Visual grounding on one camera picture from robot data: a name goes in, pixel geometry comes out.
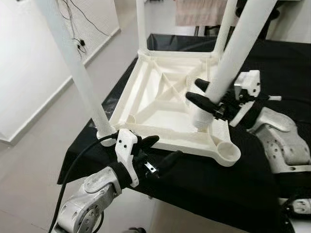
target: electrical wire on wall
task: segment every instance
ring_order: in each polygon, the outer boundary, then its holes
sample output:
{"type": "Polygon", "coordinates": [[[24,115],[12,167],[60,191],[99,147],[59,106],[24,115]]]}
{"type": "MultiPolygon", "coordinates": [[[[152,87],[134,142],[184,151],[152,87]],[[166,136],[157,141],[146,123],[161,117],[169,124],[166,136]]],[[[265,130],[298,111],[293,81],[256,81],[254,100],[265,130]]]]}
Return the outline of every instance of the electrical wire on wall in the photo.
{"type": "Polygon", "coordinates": [[[72,10],[71,10],[71,7],[70,7],[70,3],[77,9],[79,10],[82,15],[84,16],[84,18],[90,23],[93,25],[93,27],[99,31],[100,33],[104,34],[105,36],[109,36],[108,34],[104,33],[103,31],[101,31],[92,21],[90,21],[87,16],[85,15],[85,13],[72,1],[72,0],[61,0],[63,4],[65,4],[65,7],[67,9],[67,15],[65,16],[63,14],[63,12],[61,11],[60,9],[60,3],[59,3],[59,0],[56,0],[57,1],[57,5],[58,5],[58,9],[62,15],[62,17],[69,21],[70,22],[70,27],[71,27],[71,31],[72,31],[72,39],[73,40],[76,40],[78,42],[77,44],[77,50],[79,52],[79,55],[82,59],[82,54],[81,53],[84,53],[84,54],[87,54],[87,50],[85,48],[86,44],[85,44],[85,41],[83,39],[77,39],[76,38],[76,31],[75,29],[77,28],[74,24],[74,21],[73,21],[73,14],[72,14],[72,10]]]}

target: tiled floor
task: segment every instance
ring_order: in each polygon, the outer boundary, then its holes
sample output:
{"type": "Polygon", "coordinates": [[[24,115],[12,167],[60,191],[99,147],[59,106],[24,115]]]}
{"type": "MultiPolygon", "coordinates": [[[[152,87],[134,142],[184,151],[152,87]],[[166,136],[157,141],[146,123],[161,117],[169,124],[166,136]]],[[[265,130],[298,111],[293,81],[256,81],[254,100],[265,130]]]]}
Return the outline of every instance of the tiled floor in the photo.
{"type": "MultiPolygon", "coordinates": [[[[146,7],[147,10],[152,8],[153,16],[162,16],[156,18],[159,21],[152,22],[153,32],[180,31],[173,24],[173,0],[159,4],[149,3],[146,7]]],[[[137,49],[137,26],[133,20],[87,67],[95,92],[101,100],[129,66],[137,49]]],[[[60,190],[55,184],[65,152],[88,119],[78,91],[72,85],[16,146],[0,144],[0,233],[46,232],[60,190]]],[[[80,183],[81,180],[70,183],[64,199],[80,183]]],[[[143,226],[153,233],[181,232],[172,230],[172,226],[168,224],[168,214],[171,211],[165,208],[167,205],[162,202],[125,189],[106,210],[100,232],[120,233],[133,226],[143,226]]],[[[185,229],[185,219],[191,219],[200,223],[196,224],[198,227],[203,226],[196,232],[209,232],[207,228],[210,227],[213,229],[210,232],[238,232],[178,208],[173,208],[173,211],[178,212],[179,217],[172,223],[182,223],[185,229]]]]}

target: table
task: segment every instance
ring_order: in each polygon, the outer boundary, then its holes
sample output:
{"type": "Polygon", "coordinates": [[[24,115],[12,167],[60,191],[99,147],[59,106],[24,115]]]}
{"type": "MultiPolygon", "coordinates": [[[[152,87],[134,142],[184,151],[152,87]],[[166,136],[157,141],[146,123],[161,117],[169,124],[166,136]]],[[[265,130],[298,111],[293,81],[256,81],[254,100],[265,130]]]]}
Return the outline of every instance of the table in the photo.
{"type": "MultiPolygon", "coordinates": [[[[152,34],[148,39],[151,50],[211,51],[215,37],[193,37],[152,34]]],[[[111,117],[126,85],[136,59],[103,101],[111,117]]],[[[269,95],[311,99],[311,45],[258,40],[247,57],[242,71],[259,69],[262,91],[269,95]]],[[[299,134],[311,146],[309,105],[295,101],[271,101],[267,104],[276,111],[297,120],[299,134]]],[[[58,184],[81,150],[96,140],[96,129],[91,121],[79,133],[64,158],[58,184]]],[[[161,180],[144,180],[136,191],[163,200],[180,208],[222,222],[251,233],[278,232],[279,207],[282,195],[271,173],[264,150],[257,138],[242,127],[230,127],[232,142],[242,153],[232,167],[223,167],[213,159],[195,155],[183,156],[171,172],[161,180]]],[[[169,151],[150,151],[150,161],[157,164],[169,151]]],[[[77,165],[71,181],[103,169],[116,160],[114,148],[101,145],[90,150],[77,165]]]]}

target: black tablecloth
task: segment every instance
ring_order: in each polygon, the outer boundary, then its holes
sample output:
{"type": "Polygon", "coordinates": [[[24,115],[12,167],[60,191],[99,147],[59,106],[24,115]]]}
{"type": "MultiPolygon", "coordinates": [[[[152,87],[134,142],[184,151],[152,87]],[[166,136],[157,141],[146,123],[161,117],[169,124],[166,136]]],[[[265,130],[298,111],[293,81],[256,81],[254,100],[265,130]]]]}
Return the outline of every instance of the black tablecloth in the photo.
{"type": "MultiPolygon", "coordinates": [[[[150,50],[211,51],[216,38],[152,34],[150,50]]],[[[259,69],[262,91],[269,95],[286,95],[311,99],[310,44],[258,40],[246,59],[242,71],[259,69]]],[[[103,102],[108,117],[121,96],[135,59],[103,102]]],[[[310,146],[310,106],[297,101],[269,102],[268,107],[298,121],[299,134],[310,146]]],[[[96,129],[82,129],[69,147],[58,184],[81,150],[96,140],[96,129]]],[[[280,194],[259,140],[243,128],[230,127],[232,142],[242,153],[232,167],[223,167],[213,159],[185,155],[162,180],[145,180],[135,190],[166,201],[195,214],[223,222],[249,232],[278,232],[280,194]]],[[[78,163],[71,180],[88,176],[116,160],[113,148],[101,145],[90,150],[78,163]]],[[[150,160],[157,164],[169,151],[151,150],[150,160]]]]}

